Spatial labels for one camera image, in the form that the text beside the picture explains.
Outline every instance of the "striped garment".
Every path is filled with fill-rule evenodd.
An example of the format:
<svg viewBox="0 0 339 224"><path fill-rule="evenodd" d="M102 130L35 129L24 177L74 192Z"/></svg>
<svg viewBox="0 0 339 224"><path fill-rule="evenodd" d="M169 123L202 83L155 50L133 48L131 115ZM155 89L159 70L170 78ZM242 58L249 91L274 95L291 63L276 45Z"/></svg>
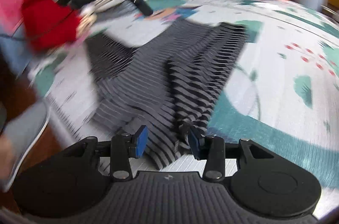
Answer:
<svg viewBox="0 0 339 224"><path fill-rule="evenodd" d="M245 27L175 21L139 48L98 34L86 40L102 98L93 120L112 135L147 125L145 152L159 169L187 152L187 130L206 133L214 105L247 37Z"/></svg>

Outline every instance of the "red dot print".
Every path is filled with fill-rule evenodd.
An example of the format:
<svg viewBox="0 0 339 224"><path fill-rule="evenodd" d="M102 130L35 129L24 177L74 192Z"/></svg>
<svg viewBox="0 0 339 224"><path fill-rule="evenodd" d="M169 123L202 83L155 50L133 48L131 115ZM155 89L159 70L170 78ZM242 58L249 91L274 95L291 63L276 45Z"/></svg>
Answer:
<svg viewBox="0 0 339 224"><path fill-rule="evenodd" d="M319 63L317 63L317 67L318 67L320 70L324 70L324 68L323 68Z"/></svg>

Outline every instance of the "foot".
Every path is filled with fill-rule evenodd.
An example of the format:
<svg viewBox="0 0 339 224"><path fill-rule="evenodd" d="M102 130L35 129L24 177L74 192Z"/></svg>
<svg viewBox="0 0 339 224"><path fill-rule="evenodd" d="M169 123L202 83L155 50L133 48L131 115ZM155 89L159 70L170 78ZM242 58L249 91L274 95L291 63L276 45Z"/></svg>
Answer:
<svg viewBox="0 0 339 224"><path fill-rule="evenodd" d="M0 179L0 187L3 192L10 189L20 165L45 130L48 120L48 107L44 102L39 101L6 125L1 138L5 139L5 144L6 141L8 143L4 146L4 151L0 150L0 154L8 151L8 162L12 162L12 164L10 164L11 171L8 177Z"/></svg>

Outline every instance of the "wooden floor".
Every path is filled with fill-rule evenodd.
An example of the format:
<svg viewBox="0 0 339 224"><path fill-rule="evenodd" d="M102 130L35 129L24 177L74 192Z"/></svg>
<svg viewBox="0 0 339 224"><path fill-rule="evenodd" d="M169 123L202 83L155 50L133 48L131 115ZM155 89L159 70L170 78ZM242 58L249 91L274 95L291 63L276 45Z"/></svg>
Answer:
<svg viewBox="0 0 339 224"><path fill-rule="evenodd" d="M17 117L37 100L34 90L29 87L27 80L15 80L5 62L0 58L0 101L7 110L7 121ZM47 159L61 150L49 126L46 127L38 142L34 145L19 169L25 169ZM0 192L0 207L6 207L19 212L13 199L11 190L8 193Z"/></svg>

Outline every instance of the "black cable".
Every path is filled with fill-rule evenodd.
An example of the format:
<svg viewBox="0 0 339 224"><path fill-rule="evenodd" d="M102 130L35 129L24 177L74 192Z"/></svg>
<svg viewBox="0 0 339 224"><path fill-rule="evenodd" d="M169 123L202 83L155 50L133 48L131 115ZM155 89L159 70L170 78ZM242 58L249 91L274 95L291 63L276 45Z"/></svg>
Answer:
<svg viewBox="0 0 339 224"><path fill-rule="evenodd" d="M18 30L18 28L14 31L13 35L10 36L8 34L0 34L0 37L6 37L6 38L10 38L12 40L15 41L34 41L35 39L42 37L43 35L51 32L54 28L56 28L58 25L60 25L61 23L63 23L65 20L68 19L68 17L74 12L74 10L72 10L71 12L69 12L64 18L62 18L59 22L57 22L56 24L54 24L50 29L43 31L41 34L35 35L33 38L30 39L20 39L18 37L14 37L14 34L16 33L16 31Z"/></svg>

